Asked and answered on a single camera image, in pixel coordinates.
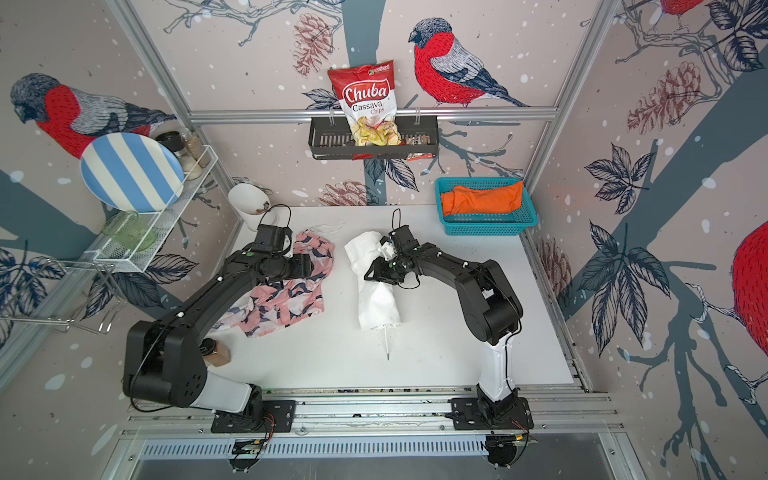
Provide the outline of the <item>white shorts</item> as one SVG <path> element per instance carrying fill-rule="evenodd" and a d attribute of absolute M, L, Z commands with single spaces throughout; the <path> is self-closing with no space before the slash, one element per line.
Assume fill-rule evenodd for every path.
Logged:
<path fill-rule="evenodd" d="M 374 263 L 394 258 L 394 248 L 383 245 L 382 238 L 383 235 L 376 231 L 363 232 L 350 240 L 344 249 L 357 280 L 360 327 L 382 335 L 386 359 L 389 359 L 389 330 L 398 327 L 401 318 L 392 286 L 373 279 Z"/>

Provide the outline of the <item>pink patterned shorts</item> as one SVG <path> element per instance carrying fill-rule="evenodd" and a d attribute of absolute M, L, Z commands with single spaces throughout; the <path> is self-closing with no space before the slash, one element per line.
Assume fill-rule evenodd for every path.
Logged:
<path fill-rule="evenodd" d="M 307 229 L 294 237 L 293 253 L 310 256 L 312 273 L 307 279 L 286 280 L 282 287 L 254 287 L 213 324 L 210 333 L 236 328 L 247 337 L 265 336 L 323 313 L 321 285 L 334 266 L 335 246 Z"/>

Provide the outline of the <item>orange shorts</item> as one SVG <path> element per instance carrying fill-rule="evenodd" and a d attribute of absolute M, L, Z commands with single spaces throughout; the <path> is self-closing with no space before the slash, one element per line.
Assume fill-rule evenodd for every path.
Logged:
<path fill-rule="evenodd" d="M 522 206 L 522 183 L 490 190 L 476 190 L 456 186 L 439 195 L 444 216 L 468 214 L 509 214 Z"/>

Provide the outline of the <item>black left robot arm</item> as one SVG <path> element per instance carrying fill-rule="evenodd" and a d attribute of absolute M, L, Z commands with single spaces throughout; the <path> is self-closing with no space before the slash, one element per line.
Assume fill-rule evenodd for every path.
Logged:
<path fill-rule="evenodd" d="M 249 410 L 256 388 L 209 373 L 201 345 L 212 326 L 254 287 L 309 277 L 310 257 L 287 255 L 291 239 L 287 226 L 259 226 L 255 240 L 232 253 L 180 307 L 154 322 L 134 324 L 127 334 L 123 393 L 169 407 Z"/>

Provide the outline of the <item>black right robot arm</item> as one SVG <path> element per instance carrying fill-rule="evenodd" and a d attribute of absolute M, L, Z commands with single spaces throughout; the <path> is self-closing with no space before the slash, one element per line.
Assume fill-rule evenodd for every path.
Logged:
<path fill-rule="evenodd" d="M 510 347 L 522 332 L 523 306 L 498 262 L 467 261 L 433 243 L 419 243 L 407 225 L 380 239 L 393 253 L 368 264 L 363 279 L 400 287 L 406 277 L 426 276 L 453 288 L 470 333 L 487 345 L 478 383 L 477 408 L 488 423 L 499 423 L 519 406 L 511 377 Z"/>

